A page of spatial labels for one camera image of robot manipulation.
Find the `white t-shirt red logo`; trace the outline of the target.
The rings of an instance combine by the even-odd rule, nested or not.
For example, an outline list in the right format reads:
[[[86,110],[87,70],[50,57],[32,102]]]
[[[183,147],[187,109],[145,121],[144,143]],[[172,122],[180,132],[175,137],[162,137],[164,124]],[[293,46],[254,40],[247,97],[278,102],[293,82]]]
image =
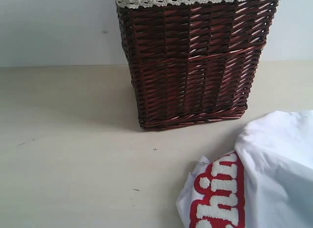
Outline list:
[[[312,111],[248,123],[231,152],[199,159],[176,207],[186,228],[312,227]]]

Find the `dark red wicker basket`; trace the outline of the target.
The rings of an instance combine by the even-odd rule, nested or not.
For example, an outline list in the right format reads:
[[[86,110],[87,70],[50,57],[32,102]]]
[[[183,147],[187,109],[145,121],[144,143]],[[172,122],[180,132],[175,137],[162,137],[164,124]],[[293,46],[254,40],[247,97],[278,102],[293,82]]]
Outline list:
[[[118,6],[140,127],[240,118],[279,1]]]

